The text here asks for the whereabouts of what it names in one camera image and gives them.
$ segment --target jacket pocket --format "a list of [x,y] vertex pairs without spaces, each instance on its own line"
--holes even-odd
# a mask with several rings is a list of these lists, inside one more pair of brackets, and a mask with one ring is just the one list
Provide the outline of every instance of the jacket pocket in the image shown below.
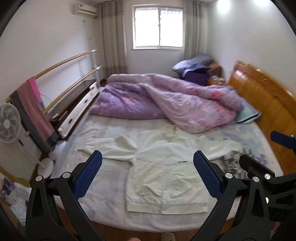
[[169,189],[171,198],[200,197],[205,195],[204,189],[192,162],[174,165]]
[[131,170],[131,186],[138,196],[158,196],[162,194],[163,166],[150,161],[137,160]]

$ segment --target towel rack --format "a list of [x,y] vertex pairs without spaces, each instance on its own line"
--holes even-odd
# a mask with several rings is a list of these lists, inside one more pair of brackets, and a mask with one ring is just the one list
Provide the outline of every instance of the towel rack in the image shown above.
[[[93,74],[93,73],[95,73],[95,72],[97,72],[100,68],[102,68],[103,67],[103,65],[101,65],[101,66],[99,66],[99,67],[97,67],[97,65],[96,65],[96,59],[95,59],[95,55],[94,55],[94,52],[96,52],[96,51],[98,51],[99,49],[94,49],[94,50],[91,50],[91,51],[87,51],[87,52],[85,52],[85,53],[82,53],[82,54],[78,54],[78,55],[76,55],[76,56],[74,56],[74,57],[71,57],[71,58],[68,58],[68,59],[66,59],[66,60],[64,60],[64,61],[62,61],[62,62],[59,62],[59,63],[57,63],[57,64],[55,64],[55,65],[53,65],[53,66],[51,66],[51,67],[49,67],[49,68],[47,68],[46,70],[44,70],[44,71],[42,71],[41,73],[39,73],[39,74],[37,74],[37,75],[35,75],[35,79],[38,79],[38,78],[40,78],[41,76],[43,76],[43,75],[45,75],[46,73],[48,73],[49,71],[51,71],[51,70],[53,70],[53,69],[55,69],[55,68],[57,68],[57,67],[59,67],[59,66],[61,66],[62,64],[65,64],[65,63],[67,63],[67,62],[69,62],[69,61],[71,61],[71,60],[74,60],[74,59],[76,59],[76,58],[79,58],[79,57],[82,57],[82,56],[84,56],[84,55],[87,55],[87,54],[90,54],[90,53],[93,53],[93,59],[94,59],[94,65],[95,65],[95,68],[94,68],[94,70],[92,70],[92,71],[90,71],[88,74],[86,74],[85,76],[83,76],[81,79],[79,79],[78,81],[76,81],[74,84],[72,84],[70,87],[68,87],[63,93],[61,93],[53,102],[51,102],[50,104],[49,104],[49,106],[46,108],[46,109],[44,109],[43,110],[43,113],[44,114],[46,114],[61,98],[63,98],[67,93],[69,93],[74,87],[76,87],[79,83],[81,83],[83,80],[85,80],[88,76],[90,76],[91,74]],[[8,102],[10,102],[11,101],[11,98],[10,97],[8,97],[7,99],[6,99],[6,102],[8,103]],[[30,132],[29,131],[27,131],[26,132],[26,134],[25,134],[27,137],[30,135]]]

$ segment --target jacket sleeve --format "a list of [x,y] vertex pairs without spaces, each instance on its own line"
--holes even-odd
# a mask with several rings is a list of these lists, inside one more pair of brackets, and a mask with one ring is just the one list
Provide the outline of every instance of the jacket sleeve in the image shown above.
[[137,137],[127,138],[126,136],[119,136],[116,138],[89,139],[81,142],[78,150],[82,150],[88,154],[92,154],[95,150],[98,150],[102,153],[103,158],[129,161],[132,163],[137,151]]

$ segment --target wooden headboard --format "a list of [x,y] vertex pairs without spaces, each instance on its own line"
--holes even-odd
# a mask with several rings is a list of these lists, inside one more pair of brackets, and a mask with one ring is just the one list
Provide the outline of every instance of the wooden headboard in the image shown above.
[[296,98],[283,85],[260,69],[237,61],[228,85],[262,115],[256,120],[266,136],[285,175],[296,172],[296,157],[292,150],[270,140],[272,131],[296,135]]

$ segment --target blue gripper pad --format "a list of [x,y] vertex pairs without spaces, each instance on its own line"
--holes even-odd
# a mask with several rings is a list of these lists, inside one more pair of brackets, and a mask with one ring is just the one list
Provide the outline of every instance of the blue gripper pad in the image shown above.
[[270,139],[288,149],[294,149],[296,147],[296,140],[294,137],[286,136],[277,131],[271,132]]
[[102,165],[102,159],[102,154],[99,151],[95,151],[86,161],[86,166],[74,182],[73,196],[76,200],[85,196],[89,186]]
[[212,165],[216,165],[218,168],[219,166],[215,163],[210,163],[201,151],[197,151],[196,153],[194,153],[193,164],[210,195],[219,200],[222,197],[222,181],[217,177],[217,175],[211,168]]

